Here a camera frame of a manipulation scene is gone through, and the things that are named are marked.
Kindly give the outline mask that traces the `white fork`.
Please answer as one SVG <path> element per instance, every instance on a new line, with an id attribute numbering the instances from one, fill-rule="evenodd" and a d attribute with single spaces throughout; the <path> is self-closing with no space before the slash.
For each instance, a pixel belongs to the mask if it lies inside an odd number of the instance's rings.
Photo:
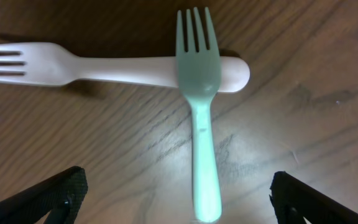
<path id="1" fill-rule="evenodd" d="M 178 57 L 86 58 L 58 44 L 0 44 L 0 83 L 63 86 L 75 80 L 178 87 Z"/>

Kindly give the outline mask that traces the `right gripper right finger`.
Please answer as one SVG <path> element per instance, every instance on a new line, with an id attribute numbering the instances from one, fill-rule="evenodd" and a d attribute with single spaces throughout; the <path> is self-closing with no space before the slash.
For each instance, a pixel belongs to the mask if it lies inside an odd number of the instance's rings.
<path id="1" fill-rule="evenodd" d="M 358 213 L 284 171 L 274 174 L 270 189 L 278 224 L 358 224 Z"/>

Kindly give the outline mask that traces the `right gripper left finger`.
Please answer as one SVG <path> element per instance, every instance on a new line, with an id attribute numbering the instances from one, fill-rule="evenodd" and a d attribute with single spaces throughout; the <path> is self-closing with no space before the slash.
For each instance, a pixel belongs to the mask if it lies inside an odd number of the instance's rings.
<path id="1" fill-rule="evenodd" d="M 88 191 L 85 170 L 73 166 L 0 202 L 1 223 L 73 224 Z"/>

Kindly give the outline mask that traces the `pale green plastic fork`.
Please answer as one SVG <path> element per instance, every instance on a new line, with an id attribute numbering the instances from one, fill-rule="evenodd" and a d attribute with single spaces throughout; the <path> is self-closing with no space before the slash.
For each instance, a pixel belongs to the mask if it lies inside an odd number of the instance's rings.
<path id="1" fill-rule="evenodd" d="M 211 103 L 221 85 L 221 59 L 209 9 L 200 18 L 197 8 L 177 14 L 176 68 L 178 86 L 191 108 L 193 208 L 203 223 L 222 214 L 211 126 Z"/>

